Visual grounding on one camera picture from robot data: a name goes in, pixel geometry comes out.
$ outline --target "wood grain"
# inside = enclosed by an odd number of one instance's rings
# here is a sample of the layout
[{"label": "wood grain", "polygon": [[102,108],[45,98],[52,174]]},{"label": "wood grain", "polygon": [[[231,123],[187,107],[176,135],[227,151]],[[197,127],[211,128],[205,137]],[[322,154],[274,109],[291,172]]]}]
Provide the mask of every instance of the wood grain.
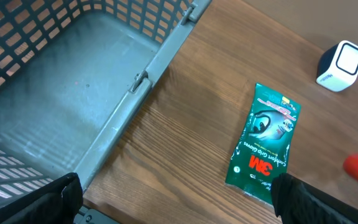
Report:
[{"label": "wood grain", "polygon": [[358,80],[315,83],[323,51],[240,0],[214,0],[85,193],[122,223],[281,223],[224,185],[261,82],[302,105],[288,172],[358,208]]}]

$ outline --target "green package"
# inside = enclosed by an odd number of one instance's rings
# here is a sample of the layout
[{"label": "green package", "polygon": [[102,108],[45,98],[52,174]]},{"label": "green package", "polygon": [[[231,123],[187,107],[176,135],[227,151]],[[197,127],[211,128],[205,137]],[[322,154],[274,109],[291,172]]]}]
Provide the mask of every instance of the green package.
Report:
[{"label": "green package", "polygon": [[274,177],[287,171],[300,111],[298,103],[257,83],[246,125],[231,156],[226,183],[272,204],[270,187]]}]

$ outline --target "crate hinge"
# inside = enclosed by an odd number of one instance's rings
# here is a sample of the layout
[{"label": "crate hinge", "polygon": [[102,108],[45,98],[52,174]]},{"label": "crate hinge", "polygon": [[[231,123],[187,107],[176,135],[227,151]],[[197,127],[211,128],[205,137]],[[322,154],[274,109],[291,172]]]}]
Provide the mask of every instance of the crate hinge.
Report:
[{"label": "crate hinge", "polygon": [[194,0],[190,7],[185,12],[183,12],[181,25],[186,24],[187,20],[190,20],[194,23],[197,22],[210,3],[211,0]]},{"label": "crate hinge", "polygon": [[135,76],[135,82],[129,89],[131,92],[135,92],[137,87],[142,83],[144,78],[148,78],[149,74],[146,72],[146,70],[142,70],[140,73],[136,74]]}]

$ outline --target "white cube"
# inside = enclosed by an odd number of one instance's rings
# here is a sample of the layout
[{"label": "white cube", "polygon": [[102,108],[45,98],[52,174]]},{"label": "white cube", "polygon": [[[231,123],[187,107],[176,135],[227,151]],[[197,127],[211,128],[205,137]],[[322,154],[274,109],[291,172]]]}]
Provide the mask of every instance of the white cube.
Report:
[{"label": "white cube", "polygon": [[343,40],[321,56],[316,81],[331,91],[342,91],[355,82],[357,75],[358,46]]}]

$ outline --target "plastic crate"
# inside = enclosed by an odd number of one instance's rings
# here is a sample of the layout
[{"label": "plastic crate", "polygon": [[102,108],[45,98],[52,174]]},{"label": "plastic crate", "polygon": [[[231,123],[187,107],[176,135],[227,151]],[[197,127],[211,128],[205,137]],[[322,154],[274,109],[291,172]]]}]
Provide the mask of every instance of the plastic crate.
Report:
[{"label": "plastic crate", "polygon": [[0,207],[83,190],[210,0],[0,0]]}]

